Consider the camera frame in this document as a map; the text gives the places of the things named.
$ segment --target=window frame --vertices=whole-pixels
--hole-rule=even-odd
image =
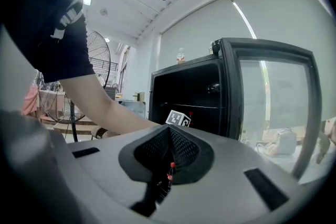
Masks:
[[[120,78],[119,78],[119,92],[123,93],[124,89],[124,80],[125,80],[125,73],[127,68],[127,62],[130,55],[130,48],[128,47],[123,55],[122,58],[122,64],[121,64],[121,70],[120,70]]]

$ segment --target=fan grille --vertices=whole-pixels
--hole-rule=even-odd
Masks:
[[[93,70],[105,88],[111,68],[111,56],[105,39],[97,32],[87,38],[89,60]],[[43,74],[36,78],[39,87],[40,106],[56,122],[71,123],[84,117],[80,109],[67,97],[59,81],[45,83]]]

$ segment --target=fan stand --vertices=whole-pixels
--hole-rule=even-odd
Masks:
[[[76,124],[75,124],[75,104],[71,100],[70,100],[70,119],[71,119],[73,139],[75,142],[78,142],[77,130],[76,130]]]

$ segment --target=plastic bottle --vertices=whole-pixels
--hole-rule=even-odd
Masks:
[[[214,54],[214,51],[213,51],[213,49],[212,49],[212,42],[210,43],[210,47],[209,47],[209,55],[210,54]]]
[[[190,118],[189,127],[190,127],[190,128],[193,128],[193,127],[194,127],[193,115],[194,115],[194,112],[189,112],[189,118]]]
[[[171,188],[173,182],[173,173],[174,173],[175,163],[170,163],[170,170],[167,173],[168,178],[168,188]]]
[[[177,54],[177,63],[184,63],[184,62],[185,62],[184,48],[180,48],[180,52]]]

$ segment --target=person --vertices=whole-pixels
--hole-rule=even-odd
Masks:
[[[97,125],[118,134],[157,126],[105,93],[89,62],[82,2],[20,0],[4,25],[27,60],[43,73],[45,82],[59,80],[75,105]]]

